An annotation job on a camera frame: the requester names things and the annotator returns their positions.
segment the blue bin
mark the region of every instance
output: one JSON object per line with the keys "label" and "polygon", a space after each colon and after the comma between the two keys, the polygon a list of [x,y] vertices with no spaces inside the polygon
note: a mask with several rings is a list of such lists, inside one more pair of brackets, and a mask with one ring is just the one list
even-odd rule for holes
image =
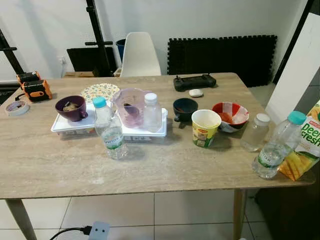
{"label": "blue bin", "polygon": [[115,42],[115,44],[118,46],[121,62],[124,57],[125,43],[126,43],[126,39],[121,39]]}

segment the black cable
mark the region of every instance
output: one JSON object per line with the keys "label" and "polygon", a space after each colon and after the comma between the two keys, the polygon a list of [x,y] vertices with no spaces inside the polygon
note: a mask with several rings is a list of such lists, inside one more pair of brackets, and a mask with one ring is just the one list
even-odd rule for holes
{"label": "black cable", "polygon": [[22,94],[20,94],[20,95],[16,96],[14,100],[15,100],[15,101],[19,101],[19,98],[20,98],[22,95],[25,95],[25,94],[24,94],[24,93],[22,93]]}
{"label": "black cable", "polygon": [[58,235],[68,232],[68,231],[74,231],[74,230],[78,230],[78,231],[83,231],[83,227],[71,227],[71,228],[66,228],[64,230],[61,230],[59,232],[57,232],[52,238],[50,238],[50,240],[54,240]]}
{"label": "black cable", "polygon": [[91,229],[92,229],[92,226],[66,228],[64,230],[57,232],[52,238],[50,238],[50,240],[54,240],[58,235],[62,233],[65,233],[68,231],[75,231],[75,230],[83,232],[84,235],[90,235]]}

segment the game controller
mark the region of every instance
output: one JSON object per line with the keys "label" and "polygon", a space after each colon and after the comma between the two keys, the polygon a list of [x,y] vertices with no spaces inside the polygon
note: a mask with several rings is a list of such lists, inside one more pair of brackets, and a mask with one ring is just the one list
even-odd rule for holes
{"label": "game controller", "polygon": [[179,77],[177,75],[173,80],[174,88],[178,92],[184,92],[190,89],[212,88],[216,85],[216,82],[217,80],[209,74],[191,77]]}

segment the blue bottle cap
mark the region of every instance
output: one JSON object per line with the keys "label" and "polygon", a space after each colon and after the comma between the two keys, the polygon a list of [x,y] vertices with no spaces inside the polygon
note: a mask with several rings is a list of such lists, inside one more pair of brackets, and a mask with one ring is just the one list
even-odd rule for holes
{"label": "blue bottle cap", "polygon": [[306,115],[299,111],[293,111],[288,116],[288,120],[297,125],[302,125],[306,119]]}
{"label": "blue bottle cap", "polygon": [[94,107],[97,108],[97,109],[103,108],[105,105],[107,105],[107,101],[102,96],[95,97],[92,100],[92,102],[93,102]]}

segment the red and white bowl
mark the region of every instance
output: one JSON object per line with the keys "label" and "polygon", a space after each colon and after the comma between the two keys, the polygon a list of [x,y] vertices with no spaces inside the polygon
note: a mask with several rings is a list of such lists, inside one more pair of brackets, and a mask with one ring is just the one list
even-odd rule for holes
{"label": "red and white bowl", "polygon": [[233,102],[219,102],[212,107],[212,111],[220,115],[222,122],[219,129],[227,133],[239,131],[249,119],[248,110]]}

